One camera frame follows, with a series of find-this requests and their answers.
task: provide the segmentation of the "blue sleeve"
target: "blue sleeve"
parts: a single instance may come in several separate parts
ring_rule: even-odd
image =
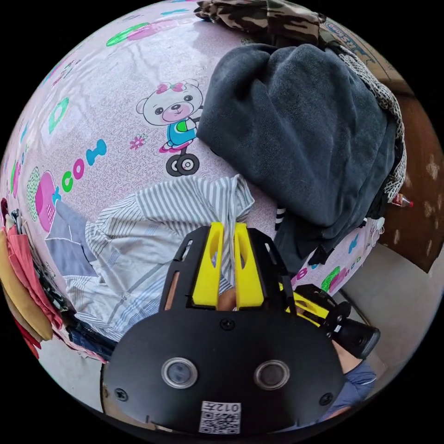
[[[376,374],[366,361],[360,362],[345,374],[347,381],[327,413],[320,419],[326,420],[344,407],[353,407],[363,402],[375,388]]]

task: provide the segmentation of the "yellow cloth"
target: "yellow cloth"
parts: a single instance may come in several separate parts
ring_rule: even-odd
[[[42,342],[43,338],[26,322],[26,319],[20,314],[17,310],[17,307],[11,301],[11,298],[6,293],[5,287],[1,286],[3,289],[3,294],[5,295],[6,303],[8,304],[8,308],[14,316],[15,320],[37,341]]]
[[[3,230],[0,230],[0,281],[12,303],[31,328],[44,340],[52,339],[52,326],[49,319],[32,300],[9,262],[6,233]]]

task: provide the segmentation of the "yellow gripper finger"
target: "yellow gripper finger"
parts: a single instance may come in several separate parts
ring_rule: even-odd
[[[217,308],[221,280],[222,243],[223,225],[220,222],[213,222],[194,286],[194,305]],[[216,254],[216,263],[213,265],[213,258]]]
[[[234,278],[237,309],[260,308],[264,303],[264,294],[244,223],[237,223],[234,230]]]

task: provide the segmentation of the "plastic bottle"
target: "plastic bottle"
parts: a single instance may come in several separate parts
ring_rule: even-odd
[[[398,207],[413,207],[413,202],[408,200],[403,194],[398,193],[392,201],[393,205],[396,205]]]

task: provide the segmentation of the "cartoon bear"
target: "cartoon bear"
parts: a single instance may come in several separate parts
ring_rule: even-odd
[[[196,80],[183,80],[178,83],[161,83],[148,98],[142,99],[136,107],[139,114],[154,126],[166,126],[166,143],[159,149],[161,153],[178,153],[166,165],[172,176],[194,174],[199,169],[199,160],[187,154],[187,147],[196,138],[196,123],[199,117],[191,118],[203,108],[204,98]]]

